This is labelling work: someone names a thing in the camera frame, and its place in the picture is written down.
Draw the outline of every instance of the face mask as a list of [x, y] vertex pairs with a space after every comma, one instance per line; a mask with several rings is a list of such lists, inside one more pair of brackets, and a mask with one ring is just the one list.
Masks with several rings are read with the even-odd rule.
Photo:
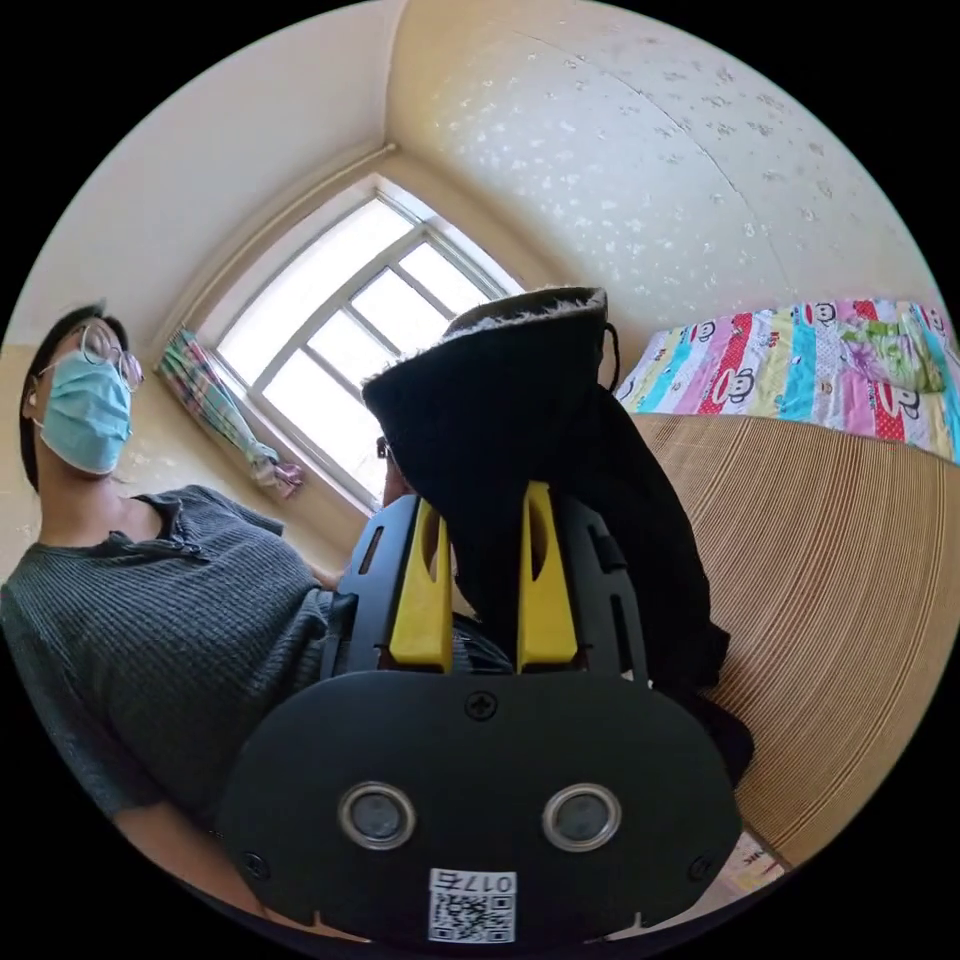
[[40, 439], [71, 467], [112, 473], [130, 439], [130, 391], [112, 363], [92, 364], [77, 350], [53, 368]]

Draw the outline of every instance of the metal frame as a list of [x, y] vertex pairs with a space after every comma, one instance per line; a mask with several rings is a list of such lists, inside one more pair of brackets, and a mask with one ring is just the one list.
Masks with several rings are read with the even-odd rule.
[[[478, 289], [480, 289], [490, 299], [495, 300], [506, 295], [506, 291], [489, 277], [477, 264], [473, 263], [469, 257], [464, 255], [445, 237], [434, 230], [428, 222], [425, 222], [400, 203], [388, 196], [380, 189], [373, 189], [370, 193], [356, 205], [351, 207], [341, 216], [331, 221], [323, 230], [323, 233], [313, 237], [308, 243], [303, 244], [295, 254], [287, 258], [284, 263], [275, 270], [270, 278], [264, 283], [255, 294], [253, 294], [243, 308], [237, 313], [230, 326], [220, 337], [220, 343], [227, 338], [230, 331], [234, 328], [240, 318], [246, 313], [256, 299], [270, 285], [276, 283], [288, 267], [291, 266], [299, 257], [309, 250], [322, 236], [333, 230], [336, 226], [353, 216], [358, 210], [361, 210], [367, 204], [374, 200], [389, 207], [395, 213], [399, 214], [405, 220], [413, 225], [413, 230], [405, 234], [396, 242], [392, 243], [377, 256], [373, 257], [367, 264], [358, 270], [343, 286], [341, 286], [331, 297], [322, 303], [300, 326], [297, 332], [284, 344], [284, 346], [267, 364], [263, 373], [252, 383], [247, 385], [247, 396], [250, 402], [260, 410], [271, 422], [275, 423], [284, 433], [296, 440], [305, 450], [307, 450], [316, 461], [322, 466], [332, 479], [349, 490], [361, 502], [367, 503], [370, 507], [376, 506], [376, 495], [366, 489], [358, 480], [356, 480], [349, 471], [345, 470], [337, 461], [330, 456], [323, 447], [313, 438], [306, 436], [302, 430], [297, 428], [284, 414], [277, 409], [265, 396], [264, 391], [273, 382], [274, 378], [298, 351], [302, 350], [311, 361], [317, 364], [321, 370], [332, 377], [337, 384], [342, 387], [350, 396], [359, 403], [363, 403], [360, 390], [350, 383], [336, 366], [325, 360], [317, 351], [309, 346], [310, 340], [317, 334], [323, 325], [330, 320], [336, 313], [343, 312], [349, 316], [368, 336], [372, 337], [384, 350], [393, 357], [399, 357], [401, 351], [395, 344], [391, 343], [363, 314], [352, 304], [352, 301], [361, 294], [370, 284], [377, 280], [387, 270], [392, 270], [406, 284], [408, 284], [416, 293], [427, 301], [438, 313], [447, 321], [454, 317], [453, 311], [445, 306], [441, 301], [422, 283], [412, 277], [403, 267], [400, 261], [412, 253], [414, 249], [423, 243], [429, 244], [437, 253], [439, 253], [451, 266], [455, 267], [460, 273], [464, 274]], [[219, 351], [219, 344], [215, 350], [218, 360], [232, 371], [229, 362]]]

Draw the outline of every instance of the qr code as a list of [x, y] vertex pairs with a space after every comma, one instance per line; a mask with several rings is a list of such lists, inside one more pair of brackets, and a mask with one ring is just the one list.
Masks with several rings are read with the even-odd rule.
[[432, 871], [430, 940], [513, 943], [515, 926], [515, 874]]

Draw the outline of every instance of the curtain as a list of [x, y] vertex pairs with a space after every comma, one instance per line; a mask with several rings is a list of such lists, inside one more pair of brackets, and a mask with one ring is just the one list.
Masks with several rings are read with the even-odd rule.
[[303, 485], [303, 468], [282, 463], [276, 450], [260, 443], [253, 435], [217, 375], [209, 354], [189, 330], [181, 330], [170, 340], [156, 372], [194, 420], [215, 431], [243, 454], [250, 476], [258, 486], [271, 487], [286, 499]]

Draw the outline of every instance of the window pane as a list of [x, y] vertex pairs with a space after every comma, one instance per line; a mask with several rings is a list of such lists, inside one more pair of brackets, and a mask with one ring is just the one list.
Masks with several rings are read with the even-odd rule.
[[380, 425], [305, 353], [298, 350], [263, 395], [365, 489], [381, 496], [387, 468], [377, 457]]
[[393, 359], [391, 353], [342, 310], [311, 337], [310, 346], [356, 387]]
[[454, 313], [465, 313], [490, 299], [429, 243], [422, 243], [407, 254], [400, 266]]
[[379, 200], [350, 214], [257, 297], [224, 337], [221, 356], [252, 384], [315, 310], [412, 229], [409, 221]]
[[448, 325], [446, 317], [392, 270], [354, 297], [353, 306], [402, 353], [432, 346]]

